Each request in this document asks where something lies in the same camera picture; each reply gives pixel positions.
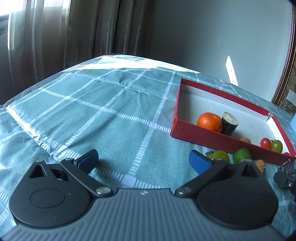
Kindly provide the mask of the green cherry tomato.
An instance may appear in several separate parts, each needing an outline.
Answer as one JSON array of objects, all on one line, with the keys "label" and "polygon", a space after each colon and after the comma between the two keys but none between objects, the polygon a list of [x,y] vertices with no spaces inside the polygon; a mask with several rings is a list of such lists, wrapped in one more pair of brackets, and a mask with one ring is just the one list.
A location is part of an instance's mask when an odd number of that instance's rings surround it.
[{"label": "green cherry tomato", "polygon": [[271,141],[270,150],[281,154],[283,151],[282,142],[280,140]]},{"label": "green cherry tomato", "polygon": [[211,159],[223,159],[225,160],[227,163],[230,163],[230,158],[228,156],[228,154],[225,151],[222,150],[213,150],[213,151],[209,151],[206,153],[206,156]]}]

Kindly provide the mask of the red cherry tomato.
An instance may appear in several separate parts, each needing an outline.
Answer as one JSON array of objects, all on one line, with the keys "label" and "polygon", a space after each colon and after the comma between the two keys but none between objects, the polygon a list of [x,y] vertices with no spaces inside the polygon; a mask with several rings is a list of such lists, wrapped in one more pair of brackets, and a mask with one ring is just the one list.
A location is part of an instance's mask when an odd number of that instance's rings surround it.
[{"label": "red cherry tomato", "polygon": [[262,147],[264,149],[267,149],[267,150],[270,150],[270,148],[271,148],[271,140],[269,138],[263,138],[260,141],[260,147]]}]

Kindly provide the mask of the dark cut vegetable chunk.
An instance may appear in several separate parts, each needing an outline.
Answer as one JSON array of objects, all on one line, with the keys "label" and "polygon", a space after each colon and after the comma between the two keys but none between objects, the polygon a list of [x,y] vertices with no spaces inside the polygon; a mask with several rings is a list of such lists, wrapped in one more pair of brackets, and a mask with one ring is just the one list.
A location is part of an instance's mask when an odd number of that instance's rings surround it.
[{"label": "dark cut vegetable chunk", "polygon": [[224,112],[222,115],[222,134],[232,136],[238,125],[239,121],[235,116],[229,112]]}]

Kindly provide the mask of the orange mandarin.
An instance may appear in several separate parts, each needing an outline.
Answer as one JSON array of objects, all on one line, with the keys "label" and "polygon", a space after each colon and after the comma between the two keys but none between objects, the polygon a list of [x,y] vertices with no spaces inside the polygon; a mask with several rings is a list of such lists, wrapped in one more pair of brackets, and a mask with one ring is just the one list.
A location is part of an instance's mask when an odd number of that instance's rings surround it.
[{"label": "orange mandarin", "polygon": [[220,133],[222,131],[222,118],[214,113],[203,113],[197,120],[197,126]]}]

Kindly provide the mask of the brown longan fruit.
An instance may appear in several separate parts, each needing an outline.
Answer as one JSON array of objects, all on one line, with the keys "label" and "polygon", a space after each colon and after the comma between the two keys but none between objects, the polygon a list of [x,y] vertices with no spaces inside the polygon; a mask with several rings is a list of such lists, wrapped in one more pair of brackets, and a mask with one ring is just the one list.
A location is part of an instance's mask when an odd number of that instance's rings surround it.
[{"label": "brown longan fruit", "polygon": [[263,160],[255,160],[254,163],[262,173],[266,172],[266,164]]},{"label": "brown longan fruit", "polygon": [[248,138],[241,138],[240,140],[251,144],[251,140]]}]

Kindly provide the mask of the green cucumber piece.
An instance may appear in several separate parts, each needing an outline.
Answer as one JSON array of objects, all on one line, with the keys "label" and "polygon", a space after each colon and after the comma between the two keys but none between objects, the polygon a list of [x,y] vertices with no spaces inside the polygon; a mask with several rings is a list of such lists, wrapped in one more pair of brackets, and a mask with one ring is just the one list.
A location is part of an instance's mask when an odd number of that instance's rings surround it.
[{"label": "green cucumber piece", "polygon": [[234,164],[239,164],[244,160],[252,160],[252,154],[247,148],[238,149],[232,156]]}]

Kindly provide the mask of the red cardboard box tray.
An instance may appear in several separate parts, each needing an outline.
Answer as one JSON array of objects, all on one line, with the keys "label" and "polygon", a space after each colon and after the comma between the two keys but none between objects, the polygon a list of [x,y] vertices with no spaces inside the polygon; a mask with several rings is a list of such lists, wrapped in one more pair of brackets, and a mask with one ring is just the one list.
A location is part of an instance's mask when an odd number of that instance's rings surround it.
[{"label": "red cardboard box tray", "polygon": [[[198,125],[211,113],[222,120],[220,132]],[[275,165],[295,161],[295,146],[278,116],[240,97],[187,79],[181,79],[178,88],[171,136],[231,154],[246,148],[255,160]]]}]

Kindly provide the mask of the teal checked tablecloth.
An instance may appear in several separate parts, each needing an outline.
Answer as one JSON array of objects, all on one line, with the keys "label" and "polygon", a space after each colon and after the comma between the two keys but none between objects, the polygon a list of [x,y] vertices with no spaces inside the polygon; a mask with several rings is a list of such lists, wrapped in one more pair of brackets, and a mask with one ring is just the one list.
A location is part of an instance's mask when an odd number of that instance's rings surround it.
[{"label": "teal checked tablecloth", "polygon": [[120,187],[175,190],[196,177],[189,152],[208,149],[170,136],[182,78],[234,94],[275,114],[291,142],[292,116],[229,82],[177,65],[105,55],[54,74],[1,106],[1,235],[15,227],[9,199],[31,164],[91,149],[91,176]]}]

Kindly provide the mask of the patterned brown curtain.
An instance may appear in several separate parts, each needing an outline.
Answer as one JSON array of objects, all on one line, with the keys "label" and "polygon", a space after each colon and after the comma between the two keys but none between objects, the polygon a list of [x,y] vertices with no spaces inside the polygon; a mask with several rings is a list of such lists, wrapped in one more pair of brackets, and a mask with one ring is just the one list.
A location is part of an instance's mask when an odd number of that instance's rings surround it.
[{"label": "patterned brown curtain", "polygon": [[107,54],[146,56],[155,1],[1,1],[1,103]]}]

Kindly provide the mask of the white wall socket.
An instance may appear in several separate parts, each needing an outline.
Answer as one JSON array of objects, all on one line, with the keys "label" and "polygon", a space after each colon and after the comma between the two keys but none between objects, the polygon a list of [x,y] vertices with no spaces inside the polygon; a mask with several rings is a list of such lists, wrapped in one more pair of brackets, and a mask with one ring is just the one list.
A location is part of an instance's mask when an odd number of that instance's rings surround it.
[{"label": "white wall socket", "polygon": [[293,90],[289,90],[286,100],[296,106],[296,93]]}]

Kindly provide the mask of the brown wooden frame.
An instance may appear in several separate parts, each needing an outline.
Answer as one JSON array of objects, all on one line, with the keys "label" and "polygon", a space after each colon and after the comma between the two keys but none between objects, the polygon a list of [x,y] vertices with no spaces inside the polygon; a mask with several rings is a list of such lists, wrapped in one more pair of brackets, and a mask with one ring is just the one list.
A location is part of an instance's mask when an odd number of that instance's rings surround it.
[{"label": "brown wooden frame", "polygon": [[280,105],[281,100],[285,97],[288,91],[288,83],[292,73],[293,64],[295,61],[295,6],[292,6],[292,24],[290,31],[290,42],[287,51],[287,57],[281,73],[279,83],[273,95],[271,102],[277,106]]}]

